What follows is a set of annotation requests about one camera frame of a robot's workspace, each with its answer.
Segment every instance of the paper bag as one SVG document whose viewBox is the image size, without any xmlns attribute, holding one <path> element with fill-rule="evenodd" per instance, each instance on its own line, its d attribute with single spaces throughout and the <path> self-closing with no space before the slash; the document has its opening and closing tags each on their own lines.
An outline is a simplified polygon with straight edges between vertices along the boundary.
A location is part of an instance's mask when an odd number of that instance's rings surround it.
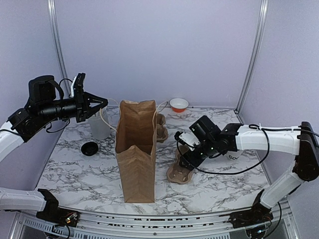
<svg viewBox="0 0 319 239">
<path fill-rule="evenodd" d="M 126 203 L 155 202 L 157 115 L 155 101 L 120 103 L 116 159 Z"/>
</svg>

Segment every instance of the marble tabletop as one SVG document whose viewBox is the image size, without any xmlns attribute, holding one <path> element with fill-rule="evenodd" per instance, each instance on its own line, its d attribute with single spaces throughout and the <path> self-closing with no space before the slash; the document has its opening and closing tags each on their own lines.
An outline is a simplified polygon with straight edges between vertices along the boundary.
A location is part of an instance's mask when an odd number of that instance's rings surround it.
<svg viewBox="0 0 319 239">
<path fill-rule="evenodd" d="M 223 129 L 228 123 L 239 122 L 232 110 L 192 108 L 181 114 L 165 108 L 169 138 L 157 143 L 156 202 L 124 203 L 120 173 L 115 158 L 115 132 L 105 140 L 91 136 L 88 122 L 74 121 L 61 135 L 37 185 L 48 189 L 60 206 L 94 212 L 130 215 L 185 215 L 219 212 L 251 206 L 257 193 L 268 186 L 265 173 L 258 166 L 239 175 L 210 175 L 195 170 L 186 185 L 168 182 L 166 172 L 174 162 L 177 130 L 186 131 L 202 115 L 207 115 Z M 109 121 L 116 125 L 117 108 L 108 109 Z M 97 154 L 88 157 L 81 146 L 89 141 L 99 145 Z M 201 168 L 215 172 L 237 172 L 258 162 L 253 151 L 244 151 L 237 160 L 224 156 L 207 159 Z"/>
</svg>

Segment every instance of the marble surface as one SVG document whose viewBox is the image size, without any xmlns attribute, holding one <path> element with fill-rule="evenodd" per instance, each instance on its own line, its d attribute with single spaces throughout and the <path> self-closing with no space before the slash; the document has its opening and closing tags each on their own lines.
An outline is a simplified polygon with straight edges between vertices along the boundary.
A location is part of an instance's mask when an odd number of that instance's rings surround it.
<svg viewBox="0 0 319 239">
<path fill-rule="evenodd" d="M 165 108 L 169 138 L 157 143 L 156 202 L 153 204 L 124 203 L 119 169 L 115 158 L 115 132 L 105 140 L 94 140 L 88 122 L 72 122 L 63 132 L 39 180 L 38 188 L 46 188 L 61 206 L 78 210 L 132 214 L 180 215 L 201 214 L 251 206 L 257 193 L 268 186 L 261 166 L 239 175 L 210 175 L 196 172 L 187 185 L 170 183 L 166 172 L 174 162 L 177 130 L 188 127 L 207 115 L 223 129 L 228 123 L 239 122 L 231 110 L 188 109 L 181 114 Z M 108 109 L 109 120 L 116 125 L 118 109 Z M 91 157 L 81 153 L 81 146 L 95 141 L 99 152 Z M 224 156 L 207 159 L 201 168 L 215 172 L 237 172 L 258 162 L 253 151 L 245 151 L 238 160 Z"/>
</svg>

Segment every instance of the white container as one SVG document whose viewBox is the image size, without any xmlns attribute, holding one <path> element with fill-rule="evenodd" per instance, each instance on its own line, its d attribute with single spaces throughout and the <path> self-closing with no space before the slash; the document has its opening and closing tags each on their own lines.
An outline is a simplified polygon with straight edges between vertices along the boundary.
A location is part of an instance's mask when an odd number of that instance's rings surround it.
<svg viewBox="0 0 319 239">
<path fill-rule="evenodd" d="M 109 118 L 105 109 L 102 110 L 102 116 L 103 119 L 108 123 Z M 91 127 L 92 136 L 95 139 L 103 140 L 110 136 L 111 129 L 106 123 L 103 122 L 99 112 L 89 118 L 89 124 Z"/>
</svg>

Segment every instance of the vertical metal post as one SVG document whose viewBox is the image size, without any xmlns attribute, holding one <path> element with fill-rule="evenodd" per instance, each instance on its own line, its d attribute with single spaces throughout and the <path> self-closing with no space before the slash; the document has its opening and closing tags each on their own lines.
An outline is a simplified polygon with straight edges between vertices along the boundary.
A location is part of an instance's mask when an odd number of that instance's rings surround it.
<svg viewBox="0 0 319 239">
<path fill-rule="evenodd" d="M 246 74 L 246 79 L 237 103 L 237 107 L 235 112 L 239 114 L 243 108 L 243 105 L 245 103 L 245 99 L 248 93 L 248 89 L 252 80 L 254 68 L 255 68 L 255 63 L 257 60 L 257 56 L 260 50 L 262 38 L 263 38 L 263 33 L 265 29 L 265 23 L 266 23 L 266 15 L 267 15 L 267 10 L 268 10 L 268 0 L 262 0 L 261 5 L 260 5 L 260 12 L 259 12 L 259 19 L 258 19 L 258 24 L 257 24 L 257 32 L 256 32 L 256 37 L 255 37 L 255 43 L 254 43 L 254 48 L 253 52 L 250 58 L 249 66 L 248 66 L 248 71 Z"/>
<path fill-rule="evenodd" d="M 64 58 L 63 58 L 63 54 L 62 54 L 62 47 L 61 47 L 61 42 L 60 42 L 54 0 L 48 0 L 48 10 L 49 10 L 49 16 L 50 16 L 52 36 L 53 36 L 53 40 L 54 40 L 54 45 L 55 45 L 55 50 L 56 50 L 56 54 L 57 54 L 57 58 L 58 58 L 58 62 L 59 62 L 61 75 L 64 79 L 68 79 L 68 75 L 67 75 L 66 67 L 65 67 L 65 63 L 64 63 Z M 65 86 L 67 94 L 70 94 L 69 81 L 64 81 L 64 86 Z"/>
</svg>

